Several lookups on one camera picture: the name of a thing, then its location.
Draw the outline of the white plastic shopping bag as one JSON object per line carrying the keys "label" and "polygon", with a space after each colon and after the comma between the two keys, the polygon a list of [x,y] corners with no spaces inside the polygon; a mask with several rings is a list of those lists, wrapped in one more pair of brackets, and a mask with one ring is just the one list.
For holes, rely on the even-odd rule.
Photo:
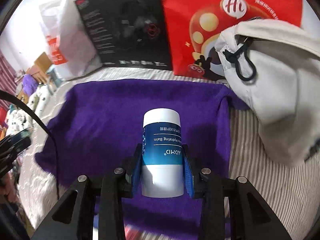
{"label": "white plastic shopping bag", "polygon": [[61,80],[85,76],[102,66],[87,35],[75,0],[52,0],[40,6],[41,27],[49,56]]}

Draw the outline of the white blue balm bottle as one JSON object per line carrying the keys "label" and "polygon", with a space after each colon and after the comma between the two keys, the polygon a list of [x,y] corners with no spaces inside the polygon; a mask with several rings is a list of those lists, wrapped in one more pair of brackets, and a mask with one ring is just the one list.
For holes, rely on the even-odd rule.
{"label": "white blue balm bottle", "polygon": [[142,195],[173,198],[183,194],[180,115],[173,109],[151,109],[143,119]]}

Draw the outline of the black headset box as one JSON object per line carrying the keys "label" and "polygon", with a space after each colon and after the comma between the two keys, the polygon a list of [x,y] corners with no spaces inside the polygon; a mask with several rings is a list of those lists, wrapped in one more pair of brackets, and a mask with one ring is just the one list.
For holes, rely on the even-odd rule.
{"label": "black headset box", "polygon": [[107,67],[172,70],[161,0],[75,0]]}

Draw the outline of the striped bed sheet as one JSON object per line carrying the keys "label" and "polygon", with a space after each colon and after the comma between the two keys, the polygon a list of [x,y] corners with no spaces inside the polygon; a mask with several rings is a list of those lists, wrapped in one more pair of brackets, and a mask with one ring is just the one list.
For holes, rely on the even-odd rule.
{"label": "striped bed sheet", "polygon": [[[55,117],[65,101],[65,94],[79,83],[119,79],[176,80],[167,70],[142,68],[104,68],[86,77],[65,81],[44,103],[41,119]],[[258,135],[258,121],[252,111],[231,111],[232,152],[229,176],[246,176],[268,202],[293,239],[303,239],[317,218],[319,207],[319,155],[304,165],[288,167],[271,161]],[[33,227],[39,226],[57,201],[55,178],[35,160],[47,136],[35,126],[32,145],[22,161],[18,192],[22,206]]]}

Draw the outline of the white drawstring cloth bag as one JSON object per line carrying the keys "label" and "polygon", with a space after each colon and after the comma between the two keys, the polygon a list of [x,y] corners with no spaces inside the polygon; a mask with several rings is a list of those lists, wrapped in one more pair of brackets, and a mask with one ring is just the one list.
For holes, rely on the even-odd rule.
{"label": "white drawstring cloth bag", "polygon": [[319,39],[280,20],[250,20],[215,43],[225,78],[255,113],[266,154],[302,165],[319,149]]}

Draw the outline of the purple fuzzy cloth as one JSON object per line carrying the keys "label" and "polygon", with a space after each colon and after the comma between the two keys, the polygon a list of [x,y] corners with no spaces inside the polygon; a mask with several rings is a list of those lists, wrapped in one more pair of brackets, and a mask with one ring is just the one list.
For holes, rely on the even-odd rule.
{"label": "purple fuzzy cloth", "polygon": [[[248,106],[225,85],[125,79],[75,85],[47,127],[58,150],[59,182],[69,187],[79,175],[91,179],[112,172],[143,143],[144,114],[168,108],[180,115],[182,143],[190,155],[222,177],[231,153],[229,108]],[[125,222],[175,239],[197,239],[201,200],[187,193],[148,198],[141,187],[123,200]]]}

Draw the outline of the red mushroom gift bag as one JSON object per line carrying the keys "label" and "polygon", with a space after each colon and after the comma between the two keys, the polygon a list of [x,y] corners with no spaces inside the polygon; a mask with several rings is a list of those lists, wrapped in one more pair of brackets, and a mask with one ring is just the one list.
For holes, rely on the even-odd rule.
{"label": "red mushroom gift bag", "polygon": [[220,33],[254,18],[302,21],[302,0],[162,0],[175,75],[222,80],[215,42]]}

